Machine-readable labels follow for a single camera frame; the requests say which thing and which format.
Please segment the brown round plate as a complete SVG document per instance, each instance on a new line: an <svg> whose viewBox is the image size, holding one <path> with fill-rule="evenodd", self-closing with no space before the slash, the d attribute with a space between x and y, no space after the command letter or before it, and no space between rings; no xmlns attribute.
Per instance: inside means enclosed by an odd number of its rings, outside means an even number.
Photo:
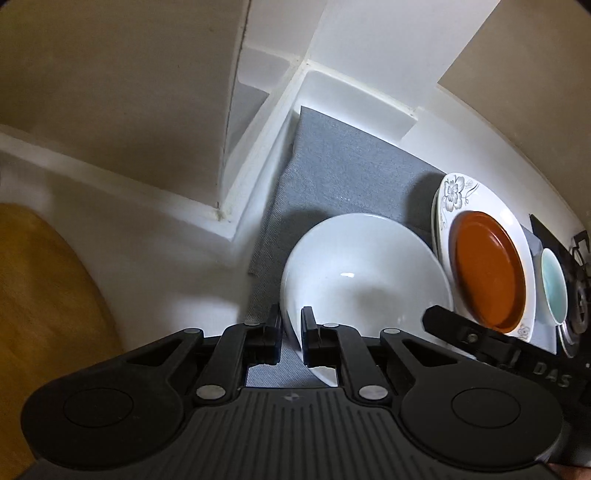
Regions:
<svg viewBox="0 0 591 480"><path fill-rule="evenodd" d="M451 265L465 307L481 325L509 333L526 306L526 279L518 251L490 215L456 217L450 235Z"/></svg>

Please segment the blue patterned white bowl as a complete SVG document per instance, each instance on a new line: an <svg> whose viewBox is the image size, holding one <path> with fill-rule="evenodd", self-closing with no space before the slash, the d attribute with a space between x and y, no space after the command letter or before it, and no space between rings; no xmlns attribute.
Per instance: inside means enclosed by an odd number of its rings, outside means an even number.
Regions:
<svg viewBox="0 0 591 480"><path fill-rule="evenodd" d="M291 250L280 281L280 310L297 356L304 307L318 324L351 326L363 337L398 328L443 346L422 324L434 305L454 306L440 262L412 230L377 215L344 214L311 228Z"/></svg>

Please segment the teal ribbed bowl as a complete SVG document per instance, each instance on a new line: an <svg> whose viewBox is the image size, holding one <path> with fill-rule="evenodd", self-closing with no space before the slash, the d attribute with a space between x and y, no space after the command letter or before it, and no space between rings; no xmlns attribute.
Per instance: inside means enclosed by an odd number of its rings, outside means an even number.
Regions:
<svg viewBox="0 0 591 480"><path fill-rule="evenodd" d="M545 248L541 256L543 293L552 322L562 325L568 314L568 292L562 266L554 254Z"/></svg>

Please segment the white floral square plate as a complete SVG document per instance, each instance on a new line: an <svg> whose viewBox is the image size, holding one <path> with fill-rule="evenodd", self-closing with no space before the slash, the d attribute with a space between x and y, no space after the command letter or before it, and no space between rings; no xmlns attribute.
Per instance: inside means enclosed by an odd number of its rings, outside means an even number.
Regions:
<svg viewBox="0 0 591 480"><path fill-rule="evenodd" d="M507 205L482 182L451 173L434 197L432 223L455 311L530 341L536 315L533 260L525 233Z"/></svg>

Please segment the black gas stove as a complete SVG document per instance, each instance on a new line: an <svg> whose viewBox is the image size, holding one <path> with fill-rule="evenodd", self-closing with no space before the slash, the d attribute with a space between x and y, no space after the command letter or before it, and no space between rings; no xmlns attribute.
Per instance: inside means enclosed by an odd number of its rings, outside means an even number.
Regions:
<svg viewBox="0 0 591 480"><path fill-rule="evenodd" d="M534 214L530 215L530 222L542 246L556 255L565 277L568 309L565 322L557 327L562 356L590 362L590 276L579 263L580 250L570 252Z"/></svg>

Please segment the grey counter mat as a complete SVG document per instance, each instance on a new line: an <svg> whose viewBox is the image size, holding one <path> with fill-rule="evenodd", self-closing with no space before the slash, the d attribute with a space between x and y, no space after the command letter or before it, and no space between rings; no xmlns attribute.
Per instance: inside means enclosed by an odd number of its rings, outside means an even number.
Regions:
<svg viewBox="0 0 591 480"><path fill-rule="evenodd" d="M280 174L249 267L253 286L246 319L262 321L271 306L280 306L280 281L291 250L311 228L335 216L363 213L399 222L418 235L440 262L433 241L432 208L448 174L327 115L308 108L301 111L293 155ZM540 241L523 231L533 260ZM535 320L530 342L547 349L553 339ZM280 365L254 369L249 382L331 385L335 372L305 367L288 339Z"/></svg>

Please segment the wooden cutting board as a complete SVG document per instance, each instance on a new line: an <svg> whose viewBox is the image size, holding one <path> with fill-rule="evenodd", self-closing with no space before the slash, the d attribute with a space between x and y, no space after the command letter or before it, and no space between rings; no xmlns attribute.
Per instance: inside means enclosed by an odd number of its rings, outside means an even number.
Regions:
<svg viewBox="0 0 591 480"><path fill-rule="evenodd" d="M33 210L2 204L2 478L34 461L20 427L27 398L122 351L108 306L74 250Z"/></svg>

